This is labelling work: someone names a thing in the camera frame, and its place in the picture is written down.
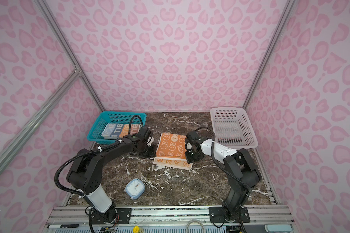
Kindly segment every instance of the yellow bottle cap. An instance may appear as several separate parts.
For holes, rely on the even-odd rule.
[[[140,227],[136,226],[134,227],[134,233],[138,233],[140,231]]]

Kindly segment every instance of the plastic basket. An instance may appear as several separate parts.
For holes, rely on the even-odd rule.
[[[119,112],[119,111],[104,111],[102,112],[95,123],[93,124],[91,130],[87,135],[89,141],[95,141],[100,144],[112,144],[115,142],[113,139],[104,139],[101,134],[108,123],[121,123],[129,124],[133,115],[140,116],[143,124],[145,125],[145,120],[147,115],[145,113],[131,113],[131,112]],[[140,120],[135,118],[132,122],[133,124],[140,124]]]
[[[252,124],[242,108],[218,107],[210,110],[216,142],[233,149],[258,146]]]

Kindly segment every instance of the black mounting plate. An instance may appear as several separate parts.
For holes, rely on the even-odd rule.
[[[211,223],[226,223],[225,219],[227,216],[223,207],[209,207],[209,216]],[[241,216],[244,223],[250,222],[249,213],[246,207],[242,209]]]
[[[131,211],[132,211],[131,208],[116,208],[116,210],[119,216],[119,220],[117,224],[128,224],[131,218]],[[94,216],[93,213],[92,213],[92,216],[93,216],[92,224],[105,224],[102,220],[98,219],[98,216]]]
[[[131,208],[116,208],[119,220],[117,224],[129,224],[131,218]]]

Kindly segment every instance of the clock face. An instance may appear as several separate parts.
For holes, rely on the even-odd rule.
[[[144,189],[144,185],[140,182],[140,180],[134,180],[126,187],[126,192],[131,196],[138,195]]]

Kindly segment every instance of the white basket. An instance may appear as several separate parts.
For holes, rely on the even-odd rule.
[[[218,107],[212,108],[210,114],[216,142],[237,150],[258,146],[252,124],[244,109]]]

